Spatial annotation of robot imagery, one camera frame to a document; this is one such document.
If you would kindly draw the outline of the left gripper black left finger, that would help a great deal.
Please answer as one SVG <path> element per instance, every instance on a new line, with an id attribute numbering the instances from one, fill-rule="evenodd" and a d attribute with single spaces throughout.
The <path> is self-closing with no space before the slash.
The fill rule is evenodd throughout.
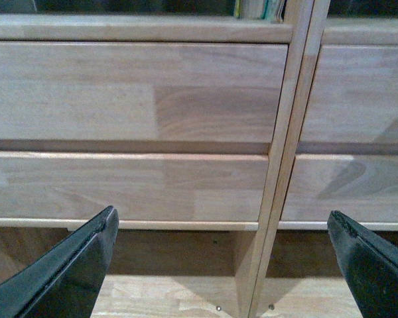
<path id="1" fill-rule="evenodd" d="M 0 284 L 0 317 L 90 317 L 113 255 L 119 217 L 109 206 Z"/>

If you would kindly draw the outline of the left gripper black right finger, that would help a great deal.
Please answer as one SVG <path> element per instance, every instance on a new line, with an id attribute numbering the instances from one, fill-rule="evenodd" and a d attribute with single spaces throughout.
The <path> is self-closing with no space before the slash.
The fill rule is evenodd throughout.
<path id="1" fill-rule="evenodd" d="M 340 211 L 328 234 L 339 269 L 363 317 L 398 317 L 398 247 Z"/>

